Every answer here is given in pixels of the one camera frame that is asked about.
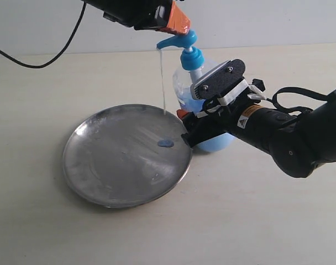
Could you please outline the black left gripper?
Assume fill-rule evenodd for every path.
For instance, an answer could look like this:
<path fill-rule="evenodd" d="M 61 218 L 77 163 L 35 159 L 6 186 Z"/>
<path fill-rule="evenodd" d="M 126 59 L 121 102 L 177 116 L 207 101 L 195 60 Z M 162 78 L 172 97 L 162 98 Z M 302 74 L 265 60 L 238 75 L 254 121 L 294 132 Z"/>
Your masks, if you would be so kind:
<path fill-rule="evenodd" d="M 161 30 L 187 35 L 191 21 L 172 0 L 86 0 L 103 12 L 103 17 L 135 30 Z"/>

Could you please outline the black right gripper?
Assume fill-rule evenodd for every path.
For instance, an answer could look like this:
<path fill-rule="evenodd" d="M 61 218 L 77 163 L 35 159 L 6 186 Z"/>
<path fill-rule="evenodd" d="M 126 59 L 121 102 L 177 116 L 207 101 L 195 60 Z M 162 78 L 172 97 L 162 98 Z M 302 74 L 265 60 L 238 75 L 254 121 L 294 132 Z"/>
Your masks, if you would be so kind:
<path fill-rule="evenodd" d="M 190 121 L 190 130 L 183 133 L 181 138 L 190 148 L 224 133 L 248 144 L 255 144 L 255 126 L 252 119 L 243 113 L 248 107 L 255 106 L 256 100 L 240 96 L 227 107 L 218 106 L 215 112 L 210 111 L 208 114 L 203 110 L 194 113 L 178 109 L 177 117 L 181 121 Z"/>

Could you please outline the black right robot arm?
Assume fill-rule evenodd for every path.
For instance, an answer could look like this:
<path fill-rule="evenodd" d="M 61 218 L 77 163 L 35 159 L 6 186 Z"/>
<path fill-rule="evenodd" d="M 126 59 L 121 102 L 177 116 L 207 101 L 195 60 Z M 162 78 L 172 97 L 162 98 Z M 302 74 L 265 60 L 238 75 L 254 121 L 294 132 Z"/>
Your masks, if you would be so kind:
<path fill-rule="evenodd" d="M 203 117 L 178 110 L 187 132 L 182 135 L 189 147 L 229 133 L 270 155 L 277 166 L 293 178 L 306 178 L 325 163 L 336 162 L 336 89 L 328 95 L 307 89 L 285 87 L 280 93 L 297 93 L 321 100 L 313 110 L 306 107 L 284 108 L 277 96 L 270 100 L 273 109 L 252 100 L 247 89 L 228 106 L 218 107 L 217 97 L 204 102 Z"/>

